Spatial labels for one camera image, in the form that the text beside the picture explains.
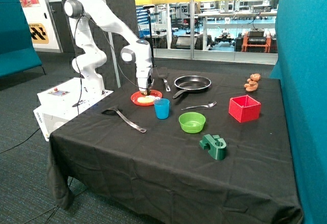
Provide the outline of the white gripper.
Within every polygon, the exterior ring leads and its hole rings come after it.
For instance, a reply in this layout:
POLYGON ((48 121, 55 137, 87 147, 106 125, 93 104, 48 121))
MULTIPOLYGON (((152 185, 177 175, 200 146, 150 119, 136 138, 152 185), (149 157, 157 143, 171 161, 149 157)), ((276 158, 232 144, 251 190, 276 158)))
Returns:
POLYGON ((138 84, 138 89, 141 94, 145 94, 147 92, 147 95, 151 94, 151 89, 153 87, 153 78, 150 73, 147 75, 142 75, 140 77, 137 77, 137 84, 138 84))

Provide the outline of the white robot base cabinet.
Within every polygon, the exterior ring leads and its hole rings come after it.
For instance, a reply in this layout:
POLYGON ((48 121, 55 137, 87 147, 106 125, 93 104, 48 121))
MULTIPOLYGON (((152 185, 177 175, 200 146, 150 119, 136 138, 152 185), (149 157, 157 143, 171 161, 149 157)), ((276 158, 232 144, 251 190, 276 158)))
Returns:
POLYGON ((112 93, 94 93, 85 80, 72 78, 37 94, 40 106, 33 112, 46 141, 62 125, 86 111, 112 93))

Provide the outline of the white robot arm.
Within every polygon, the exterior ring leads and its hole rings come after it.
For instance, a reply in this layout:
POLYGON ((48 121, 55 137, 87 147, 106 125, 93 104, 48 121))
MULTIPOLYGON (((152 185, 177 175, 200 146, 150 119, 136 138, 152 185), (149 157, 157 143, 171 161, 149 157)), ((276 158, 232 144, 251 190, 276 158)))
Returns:
POLYGON ((67 0, 64 10, 76 46, 84 50, 84 54, 73 59, 72 66, 84 77, 89 93, 101 95, 105 92, 103 78, 96 68, 107 61, 107 55, 97 47, 92 37, 89 26, 89 19, 92 19, 104 32, 119 34, 127 40, 129 44, 121 50, 121 57, 127 63, 136 64, 139 91, 143 95, 150 94, 152 62, 149 42, 140 40, 103 0, 67 0))

